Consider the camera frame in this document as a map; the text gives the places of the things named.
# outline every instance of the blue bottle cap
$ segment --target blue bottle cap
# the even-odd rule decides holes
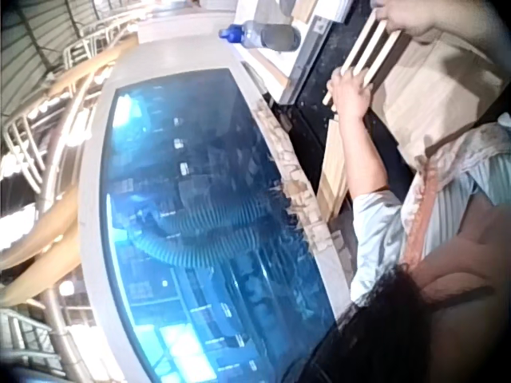
[[[231,24],[227,29],[220,30],[218,36],[231,43],[240,43],[243,41],[243,28],[238,24]]]

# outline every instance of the wooden board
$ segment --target wooden board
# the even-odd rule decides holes
[[[258,49],[247,49],[247,51],[269,72],[271,75],[286,88],[289,84],[289,78],[281,72],[270,60],[268,60]]]
[[[431,44],[410,42],[371,107],[413,167],[415,157],[471,128],[504,90],[504,78],[466,42],[443,33]]]
[[[325,222],[337,216],[347,193],[346,166],[339,123],[330,120],[317,195],[319,211]]]
[[[311,20],[312,13],[318,0],[296,0],[295,8],[291,14],[296,20],[307,24]]]

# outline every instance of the glass panel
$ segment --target glass panel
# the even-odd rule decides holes
[[[334,323],[227,69],[117,92],[103,151],[110,283],[154,381],[279,381]]]

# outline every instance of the white sleeve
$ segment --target white sleeve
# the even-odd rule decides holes
[[[397,263],[405,243],[401,202],[391,191],[360,195],[353,200],[353,226],[358,240],[357,271],[351,300],[368,293],[386,265]]]

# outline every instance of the orange strap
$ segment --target orange strap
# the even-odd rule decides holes
[[[437,170],[428,162],[425,167],[425,173],[424,191],[414,221],[412,222],[410,235],[406,241],[405,254],[402,260],[402,262],[409,265],[411,269],[415,268],[422,261],[426,232],[430,225],[434,201],[437,197]]]

